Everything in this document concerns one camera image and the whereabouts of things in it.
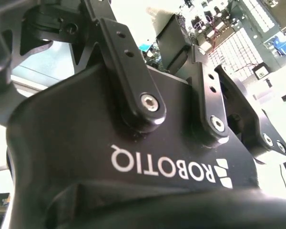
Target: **robotiq logo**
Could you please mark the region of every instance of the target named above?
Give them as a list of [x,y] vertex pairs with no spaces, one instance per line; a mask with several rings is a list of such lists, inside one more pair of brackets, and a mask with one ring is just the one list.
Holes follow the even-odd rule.
[[[161,174],[164,177],[172,178],[179,176],[182,179],[189,180],[194,179],[196,181],[207,180],[211,183],[216,183],[213,168],[220,178],[220,182],[224,187],[233,188],[231,178],[227,177],[227,170],[229,169],[226,159],[216,159],[217,166],[199,164],[194,161],[186,164],[184,160],[177,160],[174,162],[168,157],[161,157],[157,162],[157,169],[153,168],[153,158],[151,154],[147,154],[147,165],[142,166],[141,153],[136,152],[135,157],[127,150],[121,149],[116,145],[111,146],[115,151],[111,155],[111,162],[113,167],[122,172],[130,172],[135,167],[138,174],[147,176],[159,176]],[[128,160],[119,160],[120,155],[128,157]]]

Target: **mounting hole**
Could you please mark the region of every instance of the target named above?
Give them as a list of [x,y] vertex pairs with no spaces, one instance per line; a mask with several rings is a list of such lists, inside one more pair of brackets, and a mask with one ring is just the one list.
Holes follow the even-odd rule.
[[124,53],[129,57],[134,57],[134,53],[129,50],[125,50]]
[[117,34],[119,37],[121,37],[121,38],[125,38],[125,37],[126,37],[126,35],[125,35],[124,33],[120,32],[120,31],[117,31],[116,34]]
[[210,87],[210,89],[211,89],[212,92],[216,93],[216,89],[215,88]]
[[67,34],[74,35],[77,32],[77,26],[74,23],[69,23],[65,26],[65,31]]

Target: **bolt head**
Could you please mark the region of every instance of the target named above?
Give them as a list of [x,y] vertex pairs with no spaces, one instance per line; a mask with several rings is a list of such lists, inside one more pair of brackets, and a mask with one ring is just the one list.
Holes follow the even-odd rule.
[[278,147],[280,150],[285,154],[286,153],[286,148],[281,142],[277,142]]
[[223,121],[221,121],[219,118],[212,116],[211,117],[211,123],[212,123],[213,127],[216,130],[218,130],[219,132],[225,131],[225,125],[224,125]]
[[155,112],[159,109],[159,103],[155,97],[150,94],[144,94],[141,96],[142,105],[149,111]]
[[273,146],[273,141],[271,140],[271,138],[267,135],[267,134],[263,134],[264,136],[264,140],[265,142],[269,145],[269,146]]

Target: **screw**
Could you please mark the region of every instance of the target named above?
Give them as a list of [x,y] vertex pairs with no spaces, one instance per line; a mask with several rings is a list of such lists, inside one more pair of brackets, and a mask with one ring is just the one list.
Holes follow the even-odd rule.
[[285,154],[286,153],[286,148],[285,146],[281,143],[281,142],[277,142],[278,147],[280,148],[280,150],[282,150],[282,152]]
[[219,132],[225,131],[225,125],[223,121],[221,121],[219,118],[212,116],[211,123],[215,127],[215,129],[218,130]]
[[155,97],[150,94],[144,94],[141,96],[141,102],[147,110],[155,112],[159,108],[159,103]]
[[65,31],[67,34],[74,35],[77,32],[77,26],[73,23],[69,23],[66,25]]
[[271,138],[267,134],[263,134],[263,135],[264,135],[264,139],[265,139],[266,143],[270,146],[273,146],[273,142],[272,142]]

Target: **blue component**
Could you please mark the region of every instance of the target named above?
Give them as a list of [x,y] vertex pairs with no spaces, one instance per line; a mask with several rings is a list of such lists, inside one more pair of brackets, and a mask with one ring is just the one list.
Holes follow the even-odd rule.
[[280,41],[280,39],[276,37],[273,41],[273,46],[281,55],[286,55],[286,41]]
[[143,52],[147,52],[150,47],[151,47],[151,44],[141,44],[139,46],[139,49],[142,50]]

